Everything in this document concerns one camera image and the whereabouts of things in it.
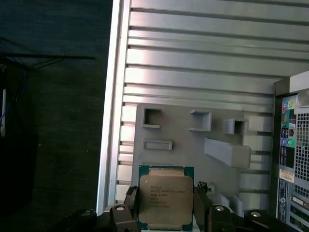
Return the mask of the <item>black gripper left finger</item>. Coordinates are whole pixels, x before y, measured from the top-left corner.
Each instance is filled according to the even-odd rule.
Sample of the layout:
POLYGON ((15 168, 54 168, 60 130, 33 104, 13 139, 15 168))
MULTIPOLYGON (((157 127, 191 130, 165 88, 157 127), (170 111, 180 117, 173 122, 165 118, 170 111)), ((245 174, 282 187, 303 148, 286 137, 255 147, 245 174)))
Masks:
POLYGON ((59 232, 138 232, 139 188, 130 186, 123 204, 110 205, 97 215, 92 209, 79 209, 57 223, 59 232))

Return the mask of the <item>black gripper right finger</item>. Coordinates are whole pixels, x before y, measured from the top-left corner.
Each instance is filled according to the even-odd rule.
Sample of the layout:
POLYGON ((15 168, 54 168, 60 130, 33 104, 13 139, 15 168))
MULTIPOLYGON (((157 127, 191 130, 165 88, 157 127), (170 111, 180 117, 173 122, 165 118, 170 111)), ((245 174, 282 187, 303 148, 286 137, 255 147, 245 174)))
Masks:
POLYGON ((293 227, 261 210, 238 216, 223 205, 213 204, 208 186, 199 182, 194 188, 193 214, 201 232, 292 232, 293 227))

